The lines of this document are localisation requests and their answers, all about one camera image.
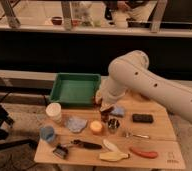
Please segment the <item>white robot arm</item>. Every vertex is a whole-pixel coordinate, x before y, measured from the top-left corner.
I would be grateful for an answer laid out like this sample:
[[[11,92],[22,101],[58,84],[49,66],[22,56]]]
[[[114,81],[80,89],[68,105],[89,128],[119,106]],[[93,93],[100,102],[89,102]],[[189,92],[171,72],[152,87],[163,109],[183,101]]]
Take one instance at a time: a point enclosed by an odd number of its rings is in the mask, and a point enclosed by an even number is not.
[[[128,89],[138,92],[180,115],[192,124],[192,88],[167,80],[148,70],[149,58],[134,50],[115,58],[108,67],[95,95],[95,102],[105,111],[113,107]]]

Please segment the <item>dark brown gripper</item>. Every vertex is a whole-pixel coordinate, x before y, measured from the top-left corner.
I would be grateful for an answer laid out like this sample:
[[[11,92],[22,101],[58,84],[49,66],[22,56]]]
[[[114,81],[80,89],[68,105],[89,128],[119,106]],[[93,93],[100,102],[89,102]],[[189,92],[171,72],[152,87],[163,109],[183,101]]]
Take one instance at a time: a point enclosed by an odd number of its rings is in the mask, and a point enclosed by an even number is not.
[[[95,103],[100,106],[101,112],[106,112],[113,108],[113,104],[107,103],[103,100],[102,93],[98,90],[95,94]]]

